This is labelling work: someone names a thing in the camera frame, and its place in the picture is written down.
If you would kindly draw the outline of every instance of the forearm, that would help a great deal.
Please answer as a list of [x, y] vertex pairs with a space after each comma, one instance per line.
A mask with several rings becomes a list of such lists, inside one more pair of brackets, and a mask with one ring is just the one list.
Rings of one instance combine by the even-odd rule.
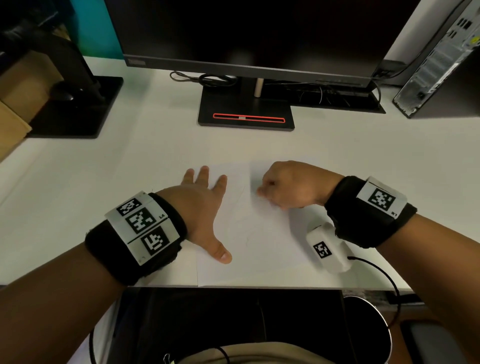
[[377, 250], [480, 358], [480, 244], [415, 215]]
[[125, 289], [80, 244], [0, 291], [0, 362], [66, 363]]

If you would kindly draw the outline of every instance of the teal partition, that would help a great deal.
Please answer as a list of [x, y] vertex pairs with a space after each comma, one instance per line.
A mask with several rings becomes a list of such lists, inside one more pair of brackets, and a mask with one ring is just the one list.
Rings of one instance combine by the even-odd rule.
[[75, 17], [67, 24], [70, 36], [84, 56], [123, 59], [103, 0], [70, 0]]

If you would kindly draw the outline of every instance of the person's left arm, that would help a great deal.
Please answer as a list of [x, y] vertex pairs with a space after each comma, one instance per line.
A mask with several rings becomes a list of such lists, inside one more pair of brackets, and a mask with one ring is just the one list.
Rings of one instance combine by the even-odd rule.
[[[221, 263], [230, 253], [213, 234], [226, 176], [208, 189], [208, 168], [193, 182], [188, 170], [180, 186], [157, 194], [187, 226], [188, 239]], [[82, 243], [0, 291], [0, 363], [66, 363], [126, 286]]]

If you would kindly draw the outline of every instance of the black wrist strap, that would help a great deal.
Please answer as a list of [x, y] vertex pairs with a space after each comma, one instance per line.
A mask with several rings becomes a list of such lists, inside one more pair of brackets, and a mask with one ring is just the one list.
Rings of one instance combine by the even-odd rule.
[[345, 177], [326, 202], [325, 209], [338, 238], [362, 248], [375, 248], [404, 226], [417, 209], [407, 203], [394, 219], [357, 198], [365, 183], [355, 176]]
[[126, 286], [134, 285], [139, 278], [173, 262], [181, 249], [180, 243], [187, 236], [185, 222], [173, 206], [156, 194], [149, 194], [149, 196], [168, 214], [180, 237], [145, 264], [137, 263], [127, 245], [107, 220], [90, 230], [85, 238], [85, 245], [89, 252], [105, 266], [117, 281]]

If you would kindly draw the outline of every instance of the white wall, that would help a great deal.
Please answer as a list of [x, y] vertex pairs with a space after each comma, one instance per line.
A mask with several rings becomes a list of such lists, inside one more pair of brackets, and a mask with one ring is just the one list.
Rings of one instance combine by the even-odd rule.
[[412, 61], [460, 1], [421, 0], [385, 58], [405, 63]]

